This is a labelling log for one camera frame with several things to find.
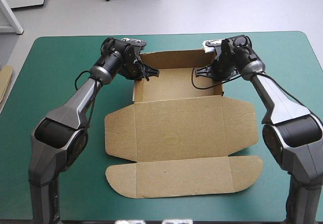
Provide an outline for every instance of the cardboard box lid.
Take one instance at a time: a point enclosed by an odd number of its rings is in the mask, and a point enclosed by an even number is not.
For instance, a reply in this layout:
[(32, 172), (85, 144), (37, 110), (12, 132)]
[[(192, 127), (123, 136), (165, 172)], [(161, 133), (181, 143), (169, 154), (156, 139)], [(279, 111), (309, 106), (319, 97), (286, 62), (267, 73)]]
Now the cardboard box lid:
[(134, 103), (104, 123), (106, 152), (137, 162), (228, 156), (258, 141), (253, 104), (218, 95)]
[(258, 156), (211, 157), (112, 165), (106, 179), (130, 198), (234, 193), (260, 176)]
[(13, 68), (11, 66), (4, 66), (0, 71), (0, 102), (4, 98), (12, 73), (13, 73)]

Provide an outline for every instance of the cardboard box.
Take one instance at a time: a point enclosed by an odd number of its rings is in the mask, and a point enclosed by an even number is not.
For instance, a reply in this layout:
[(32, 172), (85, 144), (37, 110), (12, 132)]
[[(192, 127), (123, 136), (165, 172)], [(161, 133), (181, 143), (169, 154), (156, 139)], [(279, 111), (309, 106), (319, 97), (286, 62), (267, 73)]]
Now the cardboard box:
[[(257, 143), (251, 103), (223, 97), (222, 86), (198, 90), (191, 85), (193, 65), (208, 65), (204, 50), (142, 55), (160, 69), (159, 78), (136, 81), (134, 103), (105, 118), (105, 149), (137, 163), (109, 166), (106, 177), (130, 198), (233, 193), (259, 177), (258, 156), (228, 155)], [(194, 77), (201, 87), (212, 79)]]
[(11, 80), (12, 73), (13, 68), (11, 66), (4, 66), (2, 70), (0, 70), (0, 102), (5, 96), (5, 92)]

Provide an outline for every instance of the cardboard piece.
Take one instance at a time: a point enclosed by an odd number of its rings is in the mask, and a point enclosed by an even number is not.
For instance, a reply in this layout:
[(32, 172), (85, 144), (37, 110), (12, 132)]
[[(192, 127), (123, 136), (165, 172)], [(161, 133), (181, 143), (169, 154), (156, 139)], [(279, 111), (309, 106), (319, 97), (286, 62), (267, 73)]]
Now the cardboard piece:
[(258, 156), (226, 156), (112, 165), (105, 175), (123, 196), (156, 198), (238, 192), (261, 170)]
[[(141, 56), (160, 69), (159, 77), (135, 81), (134, 103), (104, 120), (106, 152), (137, 162), (106, 170), (118, 193), (130, 198), (233, 193), (257, 180), (258, 156), (228, 157), (258, 141), (253, 105), (223, 97), (222, 86), (191, 85), (192, 68), (213, 57), (204, 50)], [(205, 77), (194, 82), (216, 83)]]
[(105, 149), (132, 161), (228, 156), (258, 141), (251, 103), (219, 95), (139, 102), (105, 118)]
[(11, 66), (4, 66), (0, 71), (0, 102), (4, 98), (12, 73), (13, 68)]

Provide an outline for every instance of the silver arm segment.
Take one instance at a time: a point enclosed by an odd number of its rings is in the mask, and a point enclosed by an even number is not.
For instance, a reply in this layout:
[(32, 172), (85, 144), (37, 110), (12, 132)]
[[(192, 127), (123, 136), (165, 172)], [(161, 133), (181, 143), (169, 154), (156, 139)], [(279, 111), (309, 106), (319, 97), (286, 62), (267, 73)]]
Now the silver arm segment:
[(251, 82), (267, 109), (261, 123), (277, 124), (310, 114), (306, 107), (291, 101), (271, 79), (255, 75)]
[(86, 112), (94, 96), (95, 84), (96, 94), (98, 94), (101, 84), (89, 78), (64, 105), (47, 113), (46, 118), (73, 129), (85, 127), (87, 122)]
[(299, 101), (290, 100), (282, 87), (265, 74), (265, 64), (252, 49), (248, 36), (206, 46), (214, 47), (217, 55), (211, 65), (196, 70), (196, 76), (226, 81), (236, 70), (244, 80), (251, 81), (266, 107), (263, 139), (281, 169), (291, 175), (283, 223), (316, 224), (323, 182), (322, 122)]

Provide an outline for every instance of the green tabletop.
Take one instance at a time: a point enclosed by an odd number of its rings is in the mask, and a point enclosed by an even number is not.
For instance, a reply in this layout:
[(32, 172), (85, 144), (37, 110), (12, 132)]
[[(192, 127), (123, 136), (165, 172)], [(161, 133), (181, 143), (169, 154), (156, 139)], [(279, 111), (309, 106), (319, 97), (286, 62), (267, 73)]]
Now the green tabletop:
[[(146, 40), (145, 52), (150, 52), (201, 48), (204, 40), (234, 35), (237, 33), (117, 38)], [(306, 35), (301, 32), (247, 35), (266, 63), (267, 73), (323, 118), (323, 73)], [(49, 110), (62, 105), (75, 92), (74, 79), (96, 62), (106, 37), (41, 37), (35, 41), (0, 115), (0, 219), (32, 218), (28, 185), (30, 132)], [(260, 122), (265, 108), (252, 85), (242, 79), (226, 84), (225, 96), (255, 105), (259, 142), (237, 153), (259, 155), (263, 159), (263, 172), (252, 187), (235, 194), (157, 199), (129, 199), (116, 193), (105, 179), (105, 169), (111, 164), (129, 161), (106, 154), (103, 119), (132, 103), (132, 89), (133, 82), (118, 75), (100, 91), (87, 147), (74, 165), (60, 174), (62, 219), (284, 219), (289, 175), (279, 168), (262, 140)], [(322, 209), (323, 201), (318, 220), (323, 220)]]

